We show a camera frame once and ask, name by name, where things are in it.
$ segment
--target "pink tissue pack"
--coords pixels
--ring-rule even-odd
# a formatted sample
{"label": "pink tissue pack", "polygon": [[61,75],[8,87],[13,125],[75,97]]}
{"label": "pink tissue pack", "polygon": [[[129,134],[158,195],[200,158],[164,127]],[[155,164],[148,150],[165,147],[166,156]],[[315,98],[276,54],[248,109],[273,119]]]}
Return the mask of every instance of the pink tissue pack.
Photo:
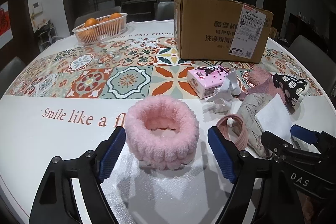
{"label": "pink tissue pack", "polygon": [[187,81],[197,95],[203,99],[213,95],[215,88],[221,87],[224,77],[230,72],[222,66],[198,67],[188,70]]}

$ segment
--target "cardboard box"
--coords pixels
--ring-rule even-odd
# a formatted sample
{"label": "cardboard box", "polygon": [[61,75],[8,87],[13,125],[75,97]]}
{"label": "cardboard box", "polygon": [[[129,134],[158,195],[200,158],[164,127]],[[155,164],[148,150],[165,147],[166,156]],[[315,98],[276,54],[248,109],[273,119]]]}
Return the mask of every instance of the cardboard box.
{"label": "cardboard box", "polygon": [[199,98],[213,95],[216,88],[223,85],[224,77],[230,72],[222,66],[198,67],[187,73],[187,82],[195,90]]}
{"label": "cardboard box", "polygon": [[269,11],[233,0],[175,0],[180,58],[259,63],[272,19]]}

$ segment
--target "pink towel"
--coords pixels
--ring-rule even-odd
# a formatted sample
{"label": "pink towel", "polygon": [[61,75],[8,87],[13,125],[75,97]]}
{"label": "pink towel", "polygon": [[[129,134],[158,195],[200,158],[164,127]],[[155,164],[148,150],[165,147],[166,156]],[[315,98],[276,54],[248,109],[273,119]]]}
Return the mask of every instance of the pink towel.
{"label": "pink towel", "polygon": [[271,74],[267,70],[261,68],[260,66],[254,66],[253,71],[250,72],[247,79],[254,85],[261,85],[270,76]]}
{"label": "pink towel", "polygon": [[267,94],[272,95],[273,97],[278,93],[283,103],[286,104],[285,94],[282,89],[276,88],[274,86],[272,76],[267,78],[266,81],[262,83],[261,85],[257,85],[254,88],[247,89],[245,93],[242,92],[239,95],[239,100],[243,101],[247,95],[252,94],[252,93],[267,93]]}

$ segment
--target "patterned tile design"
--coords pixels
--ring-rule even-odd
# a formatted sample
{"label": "patterned tile design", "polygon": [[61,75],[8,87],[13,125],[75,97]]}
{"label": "patterned tile design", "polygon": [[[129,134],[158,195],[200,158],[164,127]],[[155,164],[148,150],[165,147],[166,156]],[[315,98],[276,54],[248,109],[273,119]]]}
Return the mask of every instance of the patterned tile design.
{"label": "patterned tile design", "polygon": [[143,99],[148,96],[153,66],[115,67],[99,98]]}
{"label": "patterned tile design", "polygon": [[[181,60],[173,37],[157,37],[151,46],[137,47],[139,39],[101,42],[38,59],[29,64],[6,92],[16,96],[65,98],[137,98],[169,94],[197,98],[186,81],[187,71],[221,65],[237,70],[243,90],[255,64],[206,60]],[[310,82],[308,95],[322,95],[312,79],[287,54],[265,49],[261,63],[270,72],[281,72]]]}

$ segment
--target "pink ring-shaped band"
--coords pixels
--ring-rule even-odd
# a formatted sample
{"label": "pink ring-shaped band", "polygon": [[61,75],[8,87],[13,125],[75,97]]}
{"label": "pink ring-shaped band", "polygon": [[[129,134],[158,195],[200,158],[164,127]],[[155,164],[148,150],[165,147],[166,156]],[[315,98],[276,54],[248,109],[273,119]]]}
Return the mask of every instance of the pink ring-shaped band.
{"label": "pink ring-shaped band", "polygon": [[241,130],[241,133],[235,142],[235,146],[237,147],[238,150],[244,150],[247,146],[249,135],[245,128],[244,121],[240,115],[227,114],[217,122],[216,127],[218,127],[219,131],[222,133],[225,139],[230,140],[230,136],[229,136],[229,133],[227,132],[227,124],[226,124],[229,118],[232,118],[238,122],[238,127]]}
{"label": "pink ring-shaped band", "polygon": [[[199,124],[188,105],[168,95],[148,96],[128,109],[124,128],[130,151],[152,168],[174,170],[195,156]],[[172,129],[174,137],[152,134]]]}

